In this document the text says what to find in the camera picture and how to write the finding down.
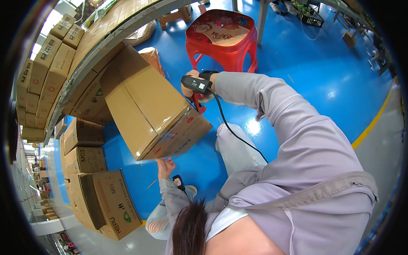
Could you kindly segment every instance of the person's foot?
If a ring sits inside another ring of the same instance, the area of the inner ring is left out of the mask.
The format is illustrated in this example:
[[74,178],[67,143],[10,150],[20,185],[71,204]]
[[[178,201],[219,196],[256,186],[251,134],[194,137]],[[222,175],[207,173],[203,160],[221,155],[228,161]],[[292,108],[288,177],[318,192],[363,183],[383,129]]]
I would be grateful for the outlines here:
[[274,4],[272,2],[269,3],[269,5],[272,7],[272,10],[276,13],[281,13],[281,10],[279,10],[278,5]]
[[289,13],[290,14],[292,14],[292,15],[297,15],[297,10],[296,10],[296,8],[293,6],[293,3],[292,2],[290,2],[290,1],[285,1],[285,5],[286,5],[286,8],[288,9],[288,11],[289,11]]

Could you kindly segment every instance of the dark hair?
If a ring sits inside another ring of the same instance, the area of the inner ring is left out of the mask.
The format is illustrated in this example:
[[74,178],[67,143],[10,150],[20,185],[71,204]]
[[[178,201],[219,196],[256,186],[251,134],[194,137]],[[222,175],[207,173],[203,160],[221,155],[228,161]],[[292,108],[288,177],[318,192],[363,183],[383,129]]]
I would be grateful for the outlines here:
[[180,211],[173,229],[173,255],[204,255],[207,217],[204,199]]

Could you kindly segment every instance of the black crate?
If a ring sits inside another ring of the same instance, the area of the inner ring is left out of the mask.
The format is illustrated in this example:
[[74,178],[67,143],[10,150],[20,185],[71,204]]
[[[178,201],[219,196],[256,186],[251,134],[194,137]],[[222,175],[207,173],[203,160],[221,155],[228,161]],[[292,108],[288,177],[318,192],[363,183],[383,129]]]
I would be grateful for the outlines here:
[[297,10],[297,16],[303,22],[303,24],[314,27],[323,26],[324,19],[310,5],[299,7],[295,4],[294,6]]

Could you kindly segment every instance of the hand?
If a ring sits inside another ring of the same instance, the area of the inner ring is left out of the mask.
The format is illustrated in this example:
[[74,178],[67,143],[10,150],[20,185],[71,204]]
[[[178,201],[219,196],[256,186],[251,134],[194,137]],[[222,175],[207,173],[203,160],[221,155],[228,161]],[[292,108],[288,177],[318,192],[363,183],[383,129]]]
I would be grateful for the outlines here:
[[158,178],[159,179],[170,178],[171,172],[173,172],[174,168],[176,167],[174,161],[172,161],[170,157],[168,157],[167,159],[165,159],[164,157],[160,159],[156,158],[155,160],[159,168]]
[[[198,71],[196,71],[196,70],[191,70],[188,73],[186,73],[186,75],[191,75],[193,77],[198,77],[200,75],[200,73]],[[183,84],[181,84],[181,92],[187,98],[190,98],[190,97],[193,96],[193,91],[191,89],[188,89],[188,88],[184,87]]]

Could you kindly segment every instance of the gray jacket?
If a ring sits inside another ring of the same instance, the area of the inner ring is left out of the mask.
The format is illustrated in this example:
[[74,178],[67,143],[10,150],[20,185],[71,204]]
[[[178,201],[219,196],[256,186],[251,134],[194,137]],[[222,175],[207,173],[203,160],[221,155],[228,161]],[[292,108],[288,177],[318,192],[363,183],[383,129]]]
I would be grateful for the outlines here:
[[[265,167],[235,172],[227,179],[209,210],[207,229],[224,206],[256,207],[335,176],[363,171],[336,124],[282,79],[222,72],[215,89],[226,102],[256,109],[256,120],[266,117],[275,128],[279,150],[277,158]],[[173,227],[189,200],[171,180],[160,179],[159,184]],[[353,254],[377,199],[375,189],[353,185],[306,205],[246,211],[286,254]],[[171,240],[170,236],[168,255],[172,253]]]

